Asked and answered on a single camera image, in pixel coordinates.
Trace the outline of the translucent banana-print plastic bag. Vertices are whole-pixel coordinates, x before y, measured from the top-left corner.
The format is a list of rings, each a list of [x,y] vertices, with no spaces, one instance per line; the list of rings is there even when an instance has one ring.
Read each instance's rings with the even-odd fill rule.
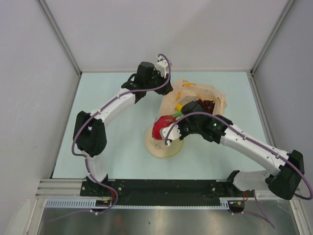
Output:
[[[227,107],[226,95],[217,90],[214,86],[189,82],[179,79],[172,84],[173,90],[165,95],[159,109],[160,116],[172,115],[178,110],[178,104],[185,105],[190,101],[212,101],[215,103],[213,114],[222,115]]]

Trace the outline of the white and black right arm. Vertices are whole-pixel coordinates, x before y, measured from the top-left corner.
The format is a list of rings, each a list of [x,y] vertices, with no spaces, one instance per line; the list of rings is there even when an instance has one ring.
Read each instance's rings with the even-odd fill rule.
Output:
[[[232,121],[213,116],[191,101],[180,109],[185,118],[178,123],[181,139],[199,134],[209,142],[230,147],[261,165],[263,171],[233,171],[225,184],[230,196],[242,191],[269,190],[274,195],[291,200],[304,175],[303,155],[297,150],[287,152],[262,143],[240,130]]]

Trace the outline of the yellow fake banana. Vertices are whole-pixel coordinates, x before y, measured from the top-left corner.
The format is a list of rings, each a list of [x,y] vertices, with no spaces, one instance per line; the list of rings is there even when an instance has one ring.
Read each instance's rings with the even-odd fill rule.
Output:
[[[176,105],[176,107],[175,107],[175,109],[176,109],[177,111],[179,111],[179,112],[182,110],[182,108],[183,108],[183,105],[180,104],[180,103],[178,103],[178,104]]]

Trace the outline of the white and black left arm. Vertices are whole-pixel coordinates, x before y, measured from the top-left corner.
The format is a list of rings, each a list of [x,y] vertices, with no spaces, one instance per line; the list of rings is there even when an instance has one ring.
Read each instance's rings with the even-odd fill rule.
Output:
[[[104,195],[108,190],[107,172],[99,162],[107,145],[106,128],[124,110],[138,103],[147,92],[167,95],[173,88],[170,83],[171,63],[159,54],[155,64],[141,62],[116,95],[92,112],[81,111],[76,116],[71,151],[85,159],[87,177],[92,181],[91,190]]]

